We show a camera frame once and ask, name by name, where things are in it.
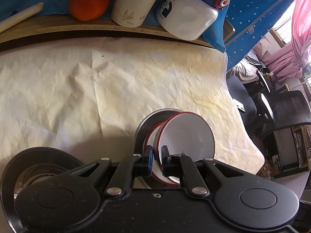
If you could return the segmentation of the blue cloth backdrop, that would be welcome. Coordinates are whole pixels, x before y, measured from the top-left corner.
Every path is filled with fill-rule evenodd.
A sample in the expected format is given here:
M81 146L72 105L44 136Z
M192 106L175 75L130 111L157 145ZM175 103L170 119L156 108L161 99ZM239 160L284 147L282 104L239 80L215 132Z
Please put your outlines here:
M68 14L69 0L1 0L1 20L42 2L41 15ZM294 0L230 0L226 20L235 33L222 45L230 70L266 35Z

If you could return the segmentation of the cream paper table cover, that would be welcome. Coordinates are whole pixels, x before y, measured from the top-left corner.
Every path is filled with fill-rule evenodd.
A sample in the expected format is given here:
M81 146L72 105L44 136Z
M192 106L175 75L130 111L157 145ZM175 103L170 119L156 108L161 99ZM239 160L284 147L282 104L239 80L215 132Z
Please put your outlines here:
M1 52L1 168L53 147L92 162L132 153L140 122L164 108L203 117L215 158L255 174L264 157L226 85L228 57L212 48L137 38L78 38Z

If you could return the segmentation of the wooden board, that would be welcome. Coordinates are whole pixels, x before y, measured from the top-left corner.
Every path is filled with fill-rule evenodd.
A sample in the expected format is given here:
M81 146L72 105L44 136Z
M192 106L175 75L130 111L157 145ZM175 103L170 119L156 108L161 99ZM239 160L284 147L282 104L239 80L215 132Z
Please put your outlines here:
M1 33L1 51L30 44L83 37L149 38L188 43L160 26L127 28L107 19L80 22L69 15L33 16Z

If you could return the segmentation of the white steel thermos cup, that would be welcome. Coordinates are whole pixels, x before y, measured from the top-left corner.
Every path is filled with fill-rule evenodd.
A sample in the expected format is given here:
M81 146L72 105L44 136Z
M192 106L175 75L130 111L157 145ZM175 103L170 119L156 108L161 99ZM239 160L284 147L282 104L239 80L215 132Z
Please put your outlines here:
M118 25L135 28L143 24L156 0L115 0L111 19Z

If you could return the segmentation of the white red-rimmed bowl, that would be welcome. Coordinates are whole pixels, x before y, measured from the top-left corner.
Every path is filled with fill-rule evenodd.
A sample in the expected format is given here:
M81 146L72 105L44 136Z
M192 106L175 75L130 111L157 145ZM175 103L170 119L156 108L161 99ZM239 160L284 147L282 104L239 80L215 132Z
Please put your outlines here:
M158 130L161 128L161 126L164 124L164 122L159 123L157 125L155 125L151 131L149 131L149 133L147 134L144 142L143 142L143 152L145 152L145 150L147 149L147 146L152 146L153 149L153 160L152 160L152 174L151 176L159 183L164 184L165 186L170 186L170 187L178 187L180 186L179 181L173 177L168 178L168 177L164 177L162 174L162 170L160 169L160 166L157 162L157 156L156 156L156 147L154 147L155 144L155 137L156 137L156 133L158 132Z
M198 114L182 111L164 122L155 136L157 162L162 170L161 147L169 154L185 154L194 162L214 158L215 139L208 123Z

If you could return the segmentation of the large steel plate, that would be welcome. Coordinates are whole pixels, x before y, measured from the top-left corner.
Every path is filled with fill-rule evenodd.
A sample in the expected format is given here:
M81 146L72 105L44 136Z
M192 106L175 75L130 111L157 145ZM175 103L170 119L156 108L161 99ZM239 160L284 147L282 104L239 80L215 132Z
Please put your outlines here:
M84 164L83 160L50 147L33 147L16 154L5 166L1 177L1 205L9 232L23 229L14 205L24 188Z

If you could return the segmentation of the black office chair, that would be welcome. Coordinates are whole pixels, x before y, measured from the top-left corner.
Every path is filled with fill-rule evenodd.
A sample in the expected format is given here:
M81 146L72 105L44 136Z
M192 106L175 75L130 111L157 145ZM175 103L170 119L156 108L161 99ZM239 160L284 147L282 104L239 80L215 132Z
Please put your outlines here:
M262 139L274 131L310 125L310 105L301 91L258 93L252 98L238 77L227 77L226 83L250 137Z

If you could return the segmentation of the steel bowl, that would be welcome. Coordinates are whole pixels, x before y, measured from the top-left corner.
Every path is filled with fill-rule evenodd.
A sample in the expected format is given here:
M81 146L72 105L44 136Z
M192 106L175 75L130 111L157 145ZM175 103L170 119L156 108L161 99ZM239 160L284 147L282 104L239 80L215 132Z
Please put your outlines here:
M147 115L136 129L133 137L132 152L134 154L143 154L143 143L149 132L152 131L152 128L154 128L157 124L165 122L171 116L180 112L182 112L182 110L175 108L163 108ZM157 180L154 176L138 177L138 181L146 189L171 189L180 187L179 184L163 183Z

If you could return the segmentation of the white blue-lidded water jug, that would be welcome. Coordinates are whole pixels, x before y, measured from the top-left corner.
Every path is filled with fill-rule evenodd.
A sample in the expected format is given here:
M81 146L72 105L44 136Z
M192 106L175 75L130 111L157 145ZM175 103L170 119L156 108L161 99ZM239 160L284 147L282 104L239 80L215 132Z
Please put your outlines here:
M194 41L229 3L230 0L163 0L155 15L168 33L185 41Z

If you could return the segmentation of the pink curtain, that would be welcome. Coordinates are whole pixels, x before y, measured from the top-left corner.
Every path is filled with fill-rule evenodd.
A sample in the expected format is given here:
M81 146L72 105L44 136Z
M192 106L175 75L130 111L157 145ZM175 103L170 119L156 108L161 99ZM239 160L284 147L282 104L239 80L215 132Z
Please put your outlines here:
M301 78L310 63L310 0L295 0L290 33L290 43L275 52L266 49L263 40L255 46L257 57L279 84L288 78Z

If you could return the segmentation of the orange fruit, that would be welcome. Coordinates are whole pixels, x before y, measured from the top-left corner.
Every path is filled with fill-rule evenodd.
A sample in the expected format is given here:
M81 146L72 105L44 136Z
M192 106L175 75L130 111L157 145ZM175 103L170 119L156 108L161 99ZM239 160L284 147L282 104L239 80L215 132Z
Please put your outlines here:
M100 18L108 9L110 0L69 0L69 13L79 21Z

